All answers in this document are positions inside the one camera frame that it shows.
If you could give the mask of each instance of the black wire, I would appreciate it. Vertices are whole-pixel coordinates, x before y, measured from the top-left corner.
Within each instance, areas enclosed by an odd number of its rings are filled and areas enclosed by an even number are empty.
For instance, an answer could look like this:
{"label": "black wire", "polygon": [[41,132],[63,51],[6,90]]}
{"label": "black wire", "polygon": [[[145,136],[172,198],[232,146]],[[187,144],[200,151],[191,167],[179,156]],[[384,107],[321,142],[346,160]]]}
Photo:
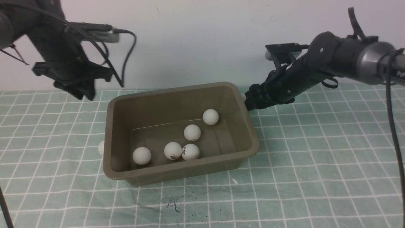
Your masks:
{"label": "black wire", "polygon": [[[104,41],[102,41],[102,39],[98,38],[96,35],[91,34],[91,36],[92,36],[93,38],[95,38],[98,42],[100,42],[100,43],[103,45],[105,55],[107,56],[107,58],[109,58],[109,57],[110,57],[110,51],[108,50],[108,47],[107,47],[107,45],[104,43]],[[100,65],[104,65],[104,64],[106,64],[106,63],[107,63],[107,61],[104,60],[104,62],[103,62],[102,64],[100,64]]]}
{"label": "black wire", "polygon": [[131,53],[132,53],[132,51],[134,50],[134,47],[135,47],[135,45],[136,45],[136,35],[135,35],[133,32],[128,31],[128,30],[124,30],[124,29],[115,29],[115,30],[113,30],[113,32],[114,32],[114,33],[131,34],[131,35],[134,37],[134,42],[132,43],[132,46],[131,46],[131,48],[129,49],[128,54],[127,54],[127,56],[125,57],[124,64],[122,65],[121,80],[122,80],[122,83],[124,83],[124,79],[125,79],[125,77],[124,77],[124,76],[125,76],[125,68],[126,68],[126,64],[127,64],[127,62],[128,62],[128,59],[129,59],[129,57],[130,57],[130,55],[131,55]]}
{"label": "black wire", "polygon": [[92,45],[94,45],[94,47],[96,47],[96,49],[100,52],[100,54],[103,56],[103,58],[104,58],[105,61],[107,62],[108,66],[109,66],[109,67],[111,68],[111,70],[113,71],[113,75],[115,76],[116,80],[118,81],[118,84],[119,84],[121,87],[124,87],[124,81],[119,78],[117,72],[115,71],[115,68],[114,68],[113,65],[111,64],[110,60],[107,58],[106,54],[103,52],[103,50],[100,48],[100,46],[98,46],[97,43],[96,43],[86,32],[84,32],[83,30],[81,30],[80,28],[78,28],[78,27],[72,25],[70,22],[66,21],[65,19],[60,18],[59,16],[57,16],[57,15],[51,13],[51,12],[48,12],[48,11],[46,11],[46,10],[42,10],[42,9],[40,9],[40,8],[36,8],[36,7],[33,7],[33,6],[26,6],[26,5],[22,5],[22,4],[18,4],[18,3],[8,3],[8,2],[7,2],[7,3],[1,3],[1,5],[2,5],[2,6],[11,6],[11,7],[15,7],[15,8],[29,9],[29,10],[37,11],[37,12],[40,12],[40,13],[42,13],[42,14],[51,16],[51,17],[53,17],[53,18],[55,18],[55,19],[57,19],[57,20],[59,20],[59,21],[65,23],[67,26],[69,26],[69,27],[75,29],[78,33],[80,33],[83,37],[85,37],[89,42],[91,42]]}
{"label": "black wire", "polygon": [[[405,213],[405,171],[404,171],[404,166],[403,166],[403,162],[402,162],[401,148],[399,146],[398,136],[396,134],[396,129],[395,129],[394,114],[392,112],[392,100],[391,100],[392,62],[394,61],[395,57],[397,55],[401,54],[403,51],[404,51],[403,48],[401,48],[397,51],[394,51],[390,55],[390,58],[388,59],[387,78],[386,78],[386,98],[387,98],[388,120],[390,122],[392,141],[394,142],[396,159],[398,160],[398,166],[399,166],[399,178],[401,181],[401,192],[402,192],[402,209],[403,209],[403,213]],[[405,228],[405,214],[403,215],[403,227]]]}
{"label": "black wire", "polygon": [[14,228],[13,220],[11,219],[9,209],[7,208],[6,199],[4,198],[3,191],[0,187],[0,207],[3,211],[4,220],[6,221],[6,225],[8,228]]}

